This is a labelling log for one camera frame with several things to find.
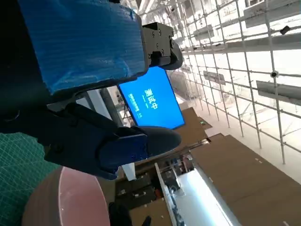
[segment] floor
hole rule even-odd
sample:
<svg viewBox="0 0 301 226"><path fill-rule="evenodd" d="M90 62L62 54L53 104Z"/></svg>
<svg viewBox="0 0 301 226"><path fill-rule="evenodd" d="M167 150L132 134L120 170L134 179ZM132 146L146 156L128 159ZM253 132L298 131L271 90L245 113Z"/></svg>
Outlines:
<svg viewBox="0 0 301 226"><path fill-rule="evenodd" d="M212 125L213 128L210 128L206 131L209 136L217 133L222 133L223 135L232 135L241 143L251 148L253 151L261 155L278 169L301 184L301 153L289 147L285 147L286 164L283 165L281 147L279 142L261 133L262 149L260 149L255 129L243 124L244 137L242 137L239 122L237 119L229 117L230 128L228 128L225 113L218 111L218 114L220 116L220 121L218 121L215 108L209 106L211 113L209 114L206 104L204 102L202 102L202 104L204 110L202 110L199 101L191 101L190 103L190 105L194 107L197 115L202 117L210 125Z"/></svg>

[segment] blue tape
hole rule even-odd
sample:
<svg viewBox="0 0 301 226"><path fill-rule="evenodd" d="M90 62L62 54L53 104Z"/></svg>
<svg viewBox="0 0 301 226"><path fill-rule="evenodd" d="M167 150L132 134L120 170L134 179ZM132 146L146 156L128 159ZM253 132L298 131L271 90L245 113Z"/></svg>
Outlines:
<svg viewBox="0 0 301 226"><path fill-rule="evenodd" d="M131 9L107 0L19 0L50 93L145 70Z"/></svg>

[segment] cardboard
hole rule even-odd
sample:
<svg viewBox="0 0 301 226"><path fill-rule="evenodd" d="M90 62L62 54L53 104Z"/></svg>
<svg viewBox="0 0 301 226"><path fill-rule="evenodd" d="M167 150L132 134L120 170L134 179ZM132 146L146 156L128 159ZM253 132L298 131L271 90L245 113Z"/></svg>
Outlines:
<svg viewBox="0 0 301 226"><path fill-rule="evenodd" d="M301 225L301 185L232 136L191 151L243 226Z"/></svg>
<svg viewBox="0 0 301 226"><path fill-rule="evenodd" d="M172 226L164 199L157 199L149 204L130 211L133 226L141 226L147 216L151 217L151 225Z"/></svg>
<svg viewBox="0 0 301 226"><path fill-rule="evenodd" d="M238 200L231 204L231 209L240 223L246 226L282 225L283 221L291 226L296 220L299 220L300 225L300 198L300 184L288 178L277 186ZM299 201L298 206L294 206L293 199Z"/></svg>

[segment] monitor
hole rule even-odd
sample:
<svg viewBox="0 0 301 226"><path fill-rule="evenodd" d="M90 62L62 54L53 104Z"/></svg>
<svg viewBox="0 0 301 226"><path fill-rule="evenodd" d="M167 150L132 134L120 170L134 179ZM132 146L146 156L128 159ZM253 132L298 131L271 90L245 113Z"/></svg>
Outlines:
<svg viewBox="0 0 301 226"><path fill-rule="evenodd" d="M120 84L119 90L137 126L175 129L185 123L164 69L149 68L137 80Z"/></svg>

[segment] pink round object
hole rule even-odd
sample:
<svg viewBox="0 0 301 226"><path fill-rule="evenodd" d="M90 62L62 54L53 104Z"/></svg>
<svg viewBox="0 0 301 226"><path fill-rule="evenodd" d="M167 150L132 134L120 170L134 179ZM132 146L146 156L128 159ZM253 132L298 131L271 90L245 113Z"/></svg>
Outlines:
<svg viewBox="0 0 301 226"><path fill-rule="evenodd" d="M110 226L107 204L96 177L59 168L35 189L22 226Z"/></svg>

